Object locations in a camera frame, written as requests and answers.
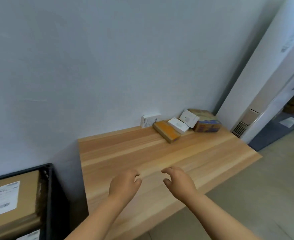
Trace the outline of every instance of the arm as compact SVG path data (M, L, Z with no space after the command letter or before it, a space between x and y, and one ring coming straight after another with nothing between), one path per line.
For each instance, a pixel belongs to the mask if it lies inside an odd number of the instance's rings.
M103 240L109 227L137 193L141 179L136 170L127 170L113 178L109 195L65 240Z
M164 183L175 198L183 202L197 217L213 240L259 240L253 232L211 201L200 194L191 177L179 167L161 171L171 177Z

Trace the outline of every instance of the wooden tabletop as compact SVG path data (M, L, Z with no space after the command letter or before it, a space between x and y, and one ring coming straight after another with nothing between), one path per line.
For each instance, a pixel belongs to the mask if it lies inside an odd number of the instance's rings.
M152 127L133 127L81 138L81 168L89 213L107 197L109 183L119 172L134 168L142 184L111 227L106 239L134 239L184 205L163 183L161 169L183 168L201 193L206 193L261 156L224 127L217 133L189 130L169 144Z

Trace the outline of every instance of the wall vent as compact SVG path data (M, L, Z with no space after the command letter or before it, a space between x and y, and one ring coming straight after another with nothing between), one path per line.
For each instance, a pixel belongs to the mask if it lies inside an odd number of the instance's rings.
M232 133L240 138L242 134L247 130L248 125L244 124L243 122L239 122L238 125L235 127L235 129L232 131Z

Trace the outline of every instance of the gray tile floor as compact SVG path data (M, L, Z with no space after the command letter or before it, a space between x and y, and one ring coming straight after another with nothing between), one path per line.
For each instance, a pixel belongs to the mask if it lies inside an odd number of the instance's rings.
M294 240L294 131L207 195L263 239ZM210 239L185 207L136 240Z

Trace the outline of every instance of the black metal rack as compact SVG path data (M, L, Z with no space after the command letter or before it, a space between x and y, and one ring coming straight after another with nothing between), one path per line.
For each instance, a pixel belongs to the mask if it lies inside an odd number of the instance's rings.
M41 177L47 182L47 206L44 216L45 221L40 231L40 239L63 240L70 233L69 201L67 200L66 195L57 179L53 164L44 164L18 172L9 173L0 176L0 179L13 177L34 170L39 170Z

